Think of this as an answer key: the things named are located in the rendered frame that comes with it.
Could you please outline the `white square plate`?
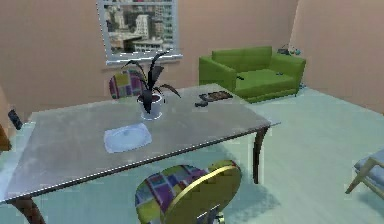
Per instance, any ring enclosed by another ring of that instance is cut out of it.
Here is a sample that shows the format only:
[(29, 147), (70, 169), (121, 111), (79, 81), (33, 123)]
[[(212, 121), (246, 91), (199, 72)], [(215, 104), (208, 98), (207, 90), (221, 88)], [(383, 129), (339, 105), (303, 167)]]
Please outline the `white square plate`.
[(143, 123), (128, 125), (104, 132), (104, 147), (108, 153), (138, 149), (152, 142), (152, 136)]

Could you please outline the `brown wooden furniture edge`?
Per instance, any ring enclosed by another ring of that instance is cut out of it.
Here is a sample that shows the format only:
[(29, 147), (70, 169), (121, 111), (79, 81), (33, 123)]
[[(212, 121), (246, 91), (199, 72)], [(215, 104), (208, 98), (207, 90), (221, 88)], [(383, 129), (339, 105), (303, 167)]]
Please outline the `brown wooden furniture edge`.
[(10, 151), (11, 148), (11, 142), (8, 139), (2, 125), (0, 124), (0, 151)]

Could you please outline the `dark plant in white pot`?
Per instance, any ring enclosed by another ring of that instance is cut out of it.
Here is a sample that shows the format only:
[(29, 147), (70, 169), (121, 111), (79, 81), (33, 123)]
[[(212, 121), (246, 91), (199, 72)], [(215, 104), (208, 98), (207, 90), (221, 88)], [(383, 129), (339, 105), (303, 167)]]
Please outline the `dark plant in white pot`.
[(143, 67), (136, 60), (129, 60), (122, 66), (122, 68), (124, 68), (130, 64), (134, 64), (141, 70), (137, 77), (144, 85), (144, 89), (138, 96), (137, 102), (141, 107), (141, 115), (144, 120), (156, 120), (162, 115), (160, 101), (165, 100), (163, 89), (168, 89), (180, 97), (179, 92), (169, 84), (156, 86), (156, 82), (164, 70), (164, 67), (157, 65), (156, 62), (160, 57), (166, 54), (168, 54), (168, 51), (156, 54), (151, 61), (150, 68), (147, 73), (144, 73)]

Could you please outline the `green sofa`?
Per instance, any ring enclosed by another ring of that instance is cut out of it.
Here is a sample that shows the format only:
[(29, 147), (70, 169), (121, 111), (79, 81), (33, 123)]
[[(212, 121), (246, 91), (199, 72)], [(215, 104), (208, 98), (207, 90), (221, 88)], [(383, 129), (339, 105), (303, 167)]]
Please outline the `green sofa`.
[(214, 50), (199, 58), (199, 84), (215, 83), (256, 103), (297, 95), (305, 66), (305, 59), (276, 53), (271, 46)]

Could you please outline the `dark side table with items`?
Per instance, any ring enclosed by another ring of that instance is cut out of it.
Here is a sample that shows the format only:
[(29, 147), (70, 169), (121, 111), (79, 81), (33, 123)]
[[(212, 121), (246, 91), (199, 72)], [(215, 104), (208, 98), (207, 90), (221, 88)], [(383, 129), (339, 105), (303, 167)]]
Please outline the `dark side table with items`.
[(301, 50), (300, 49), (292, 47), (289, 44), (285, 44), (285, 45), (281, 46), (280, 48), (277, 49), (277, 52), (279, 54), (290, 55), (290, 56), (292, 56), (292, 55), (300, 55), (301, 54)]

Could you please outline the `grey metal dining table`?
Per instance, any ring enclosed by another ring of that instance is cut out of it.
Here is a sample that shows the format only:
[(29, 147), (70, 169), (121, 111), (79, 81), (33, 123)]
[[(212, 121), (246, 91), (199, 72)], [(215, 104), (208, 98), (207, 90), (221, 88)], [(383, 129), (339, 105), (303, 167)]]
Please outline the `grey metal dining table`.
[[(180, 154), (254, 133), (253, 179), (268, 128), (274, 123), (253, 112), (233, 95), (197, 108), (203, 93), (220, 91), (208, 84), (183, 88), (178, 95), (164, 93), (162, 116), (148, 121), (134, 98), (102, 101), (35, 112), (11, 141), (13, 149), (1, 155), (0, 204), (74, 186), (160, 160), (174, 161)], [(149, 130), (152, 143), (140, 149), (109, 153), (104, 133), (136, 123)]]

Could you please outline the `black wall device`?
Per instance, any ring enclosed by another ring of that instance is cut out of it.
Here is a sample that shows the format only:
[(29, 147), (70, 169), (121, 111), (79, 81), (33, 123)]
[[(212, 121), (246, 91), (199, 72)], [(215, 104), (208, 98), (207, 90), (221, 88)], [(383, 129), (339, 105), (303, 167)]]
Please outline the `black wall device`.
[(23, 123), (14, 109), (8, 112), (8, 118), (17, 130), (20, 130), (22, 128)]

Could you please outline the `colourful patchwork round chair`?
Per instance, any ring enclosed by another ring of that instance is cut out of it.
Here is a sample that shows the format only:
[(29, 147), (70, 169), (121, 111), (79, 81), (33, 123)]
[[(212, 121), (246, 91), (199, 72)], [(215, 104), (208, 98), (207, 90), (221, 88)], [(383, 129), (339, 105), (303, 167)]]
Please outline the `colourful patchwork round chair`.
[(109, 91), (113, 99), (139, 96), (145, 89), (142, 73), (136, 69), (128, 69), (116, 73), (109, 80)]
[(233, 160), (200, 169), (176, 165), (147, 177), (136, 189), (140, 224), (225, 224), (223, 210), (236, 195), (242, 172)]

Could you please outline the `blue cushioned wooden chair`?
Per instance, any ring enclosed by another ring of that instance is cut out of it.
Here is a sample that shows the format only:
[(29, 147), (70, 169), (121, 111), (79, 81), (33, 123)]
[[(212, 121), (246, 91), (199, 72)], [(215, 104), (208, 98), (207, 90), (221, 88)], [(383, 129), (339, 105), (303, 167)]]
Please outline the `blue cushioned wooden chair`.
[(345, 193), (350, 194), (360, 183), (384, 200), (384, 148), (360, 159), (354, 166), (356, 177)]

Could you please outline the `white framed window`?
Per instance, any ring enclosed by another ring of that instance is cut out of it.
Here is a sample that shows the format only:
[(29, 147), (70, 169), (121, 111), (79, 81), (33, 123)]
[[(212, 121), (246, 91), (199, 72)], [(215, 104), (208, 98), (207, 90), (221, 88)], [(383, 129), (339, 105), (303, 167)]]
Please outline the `white framed window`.
[(179, 44), (178, 0), (96, 0), (106, 64), (183, 57)]

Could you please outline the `black flat remote control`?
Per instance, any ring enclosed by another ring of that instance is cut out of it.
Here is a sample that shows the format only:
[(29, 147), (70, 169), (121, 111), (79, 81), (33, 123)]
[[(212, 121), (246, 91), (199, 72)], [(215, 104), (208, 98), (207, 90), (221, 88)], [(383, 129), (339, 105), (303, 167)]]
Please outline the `black flat remote control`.
[(200, 94), (199, 97), (204, 101), (214, 102), (214, 101), (232, 98), (232, 95), (226, 91), (216, 91), (216, 92)]

